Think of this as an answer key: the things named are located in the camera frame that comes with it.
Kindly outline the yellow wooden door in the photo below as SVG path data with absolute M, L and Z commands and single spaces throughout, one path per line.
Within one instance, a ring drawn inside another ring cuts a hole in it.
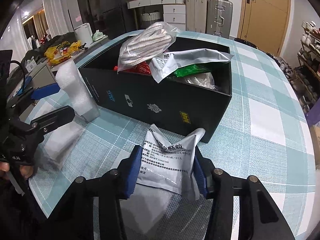
M 242 0 L 238 38 L 278 56 L 290 18 L 291 0 Z

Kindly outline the green white medicine packet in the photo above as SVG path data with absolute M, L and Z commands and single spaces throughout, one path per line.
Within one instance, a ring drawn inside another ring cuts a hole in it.
M 186 77 L 196 74 L 208 73 L 210 69 L 201 64 L 192 64 L 185 67 L 178 68 L 173 72 L 174 77 Z

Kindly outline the red balloon glue packet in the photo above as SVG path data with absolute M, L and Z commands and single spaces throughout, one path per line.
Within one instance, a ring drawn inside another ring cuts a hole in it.
M 128 69 L 122 69 L 121 72 L 128 73 L 138 73 L 144 75 L 151 75 L 151 70 L 146 61 L 141 62 L 133 67 L 129 67 Z

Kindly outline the silver medicine packet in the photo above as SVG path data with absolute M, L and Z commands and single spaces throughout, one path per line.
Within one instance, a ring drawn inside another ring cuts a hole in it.
M 137 183 L 179 194 L 189 200 L 199 200 L 193 175 L 195 149 L 205 134 L 198 128 L 178 142 L 171 143 L 152 124 L 146 133 Z

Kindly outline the white foam piece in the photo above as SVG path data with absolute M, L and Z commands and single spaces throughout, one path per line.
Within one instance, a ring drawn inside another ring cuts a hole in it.
M 66 61 L 59 67 L 55 79 L 59 87 L 69 96 L 77 115 L 83 117 L 87 122 L 92 122 L 100 116 L 98 106 L 82 81 L 73 60 Z

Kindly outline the dark grey refrigerator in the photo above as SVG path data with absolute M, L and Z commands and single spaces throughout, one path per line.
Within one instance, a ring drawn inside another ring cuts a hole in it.
M 100 0 L 106 34 L 110 39 L 136 29 L 133 11 L 128 9 L 130 0 Z

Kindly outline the silver aluminium suitcase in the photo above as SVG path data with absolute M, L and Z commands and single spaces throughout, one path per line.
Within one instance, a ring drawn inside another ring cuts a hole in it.
M 229 38 L 233 3 L 227 0 L 208 0 L 206 33 Z

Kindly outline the white drawer desk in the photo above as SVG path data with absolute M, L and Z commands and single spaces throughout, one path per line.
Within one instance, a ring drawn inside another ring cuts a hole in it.
M 184 0 L 131 0 L 127 2 L 127 8 L 133 10 L 136 29 L 140 28 L 140 16 L 143 13 L 159 11 L 162 14 L 161 21 L 172 24 L 178 29 L 186 29 L 186 9 Z

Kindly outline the wooden shoe rack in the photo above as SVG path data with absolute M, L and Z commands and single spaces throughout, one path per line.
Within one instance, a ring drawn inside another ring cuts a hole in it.
M 296 68 L 296 73 L 305 88 L 299 101 L 303 112 L 307 114 L 319 100 L 319 29 L 313 21 L 303 21 L 302 28 L 302 47 L 297 53 L 300 66 Z

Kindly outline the black cardboard box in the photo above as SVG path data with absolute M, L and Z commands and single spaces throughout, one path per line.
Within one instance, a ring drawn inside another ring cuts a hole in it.
M 152 76 L 116 72 L 121 45 L 139 32 L 118 36 L 78 63 L 80 74 L 96 103 L 122 115 L 188 135 L 197 128 L 208 143 L 232 98 L 231 63 L 208 63 L 216 90 Z

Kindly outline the white small appliance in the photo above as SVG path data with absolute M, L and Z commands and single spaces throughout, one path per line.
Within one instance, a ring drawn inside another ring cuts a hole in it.
M 93 43 L 93 33 L 89 23 L 83 23 L 82 25 L 76 27 L 74 29 L 74 33 L 76 39 L 81 41 L 81 45 L 85 44 L 87 47 L 90 47 Z

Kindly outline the yellow plastic bag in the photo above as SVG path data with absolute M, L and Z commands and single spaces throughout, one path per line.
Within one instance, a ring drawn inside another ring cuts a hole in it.
M 81 41 L 70 43 L 63 41 L 58 46 L 49 47 L 44 53 L 50 66 L 58 65 L 71 58 L 75 51 L 78 51 L 81 46 Z

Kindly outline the beige suitcase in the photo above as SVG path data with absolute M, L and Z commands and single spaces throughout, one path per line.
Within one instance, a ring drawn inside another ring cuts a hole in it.
M 185 0 L 186 30 L 206 32 L 208 0 Z

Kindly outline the white foam sheet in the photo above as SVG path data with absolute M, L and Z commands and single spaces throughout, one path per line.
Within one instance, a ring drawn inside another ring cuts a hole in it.
M 44 150 L 58 169 L 63 167 L 84 130 L 82 126 L 73 121 L 50 133 Z

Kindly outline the woven laundry basket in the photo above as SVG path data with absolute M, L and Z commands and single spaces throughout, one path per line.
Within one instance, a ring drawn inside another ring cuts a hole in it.
M 140 16 L 140 28 L 146 29 L 150 25 L 161 21 L 162 14 L 159 11 L 143 13 Z

